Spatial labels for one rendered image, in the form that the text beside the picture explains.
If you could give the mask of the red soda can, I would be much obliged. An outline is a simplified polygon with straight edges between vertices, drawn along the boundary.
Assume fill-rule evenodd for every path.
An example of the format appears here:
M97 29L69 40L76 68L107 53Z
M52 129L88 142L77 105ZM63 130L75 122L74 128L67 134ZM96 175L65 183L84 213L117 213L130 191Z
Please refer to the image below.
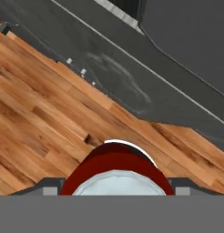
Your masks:
M64 183L69 196L174 196L152 157L130 142L109 139L93 149Z

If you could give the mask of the dark grey cupboard run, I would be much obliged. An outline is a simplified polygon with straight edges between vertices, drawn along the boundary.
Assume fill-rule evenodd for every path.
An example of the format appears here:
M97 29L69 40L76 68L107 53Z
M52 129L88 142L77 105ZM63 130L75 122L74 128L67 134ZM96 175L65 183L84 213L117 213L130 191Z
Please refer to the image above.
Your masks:
M95 0L0 0L0 23L78 75L85 68L136 117L191 127L224 151L224 95Z

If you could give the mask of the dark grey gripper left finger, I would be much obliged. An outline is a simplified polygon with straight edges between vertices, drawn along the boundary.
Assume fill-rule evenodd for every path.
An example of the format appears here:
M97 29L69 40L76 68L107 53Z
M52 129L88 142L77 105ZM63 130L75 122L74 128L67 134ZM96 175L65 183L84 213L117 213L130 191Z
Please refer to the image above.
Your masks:
M65 181L64 177L44 177L36 185L16 191L12 196L58 196Z

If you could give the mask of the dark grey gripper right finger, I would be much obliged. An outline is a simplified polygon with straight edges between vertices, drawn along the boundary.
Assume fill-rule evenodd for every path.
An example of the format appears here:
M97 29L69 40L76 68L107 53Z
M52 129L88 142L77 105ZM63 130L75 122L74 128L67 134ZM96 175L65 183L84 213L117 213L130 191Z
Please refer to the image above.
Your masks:
M222 193L198 186L187 177L169 177L168 183L174 188L177 196L222 196Z

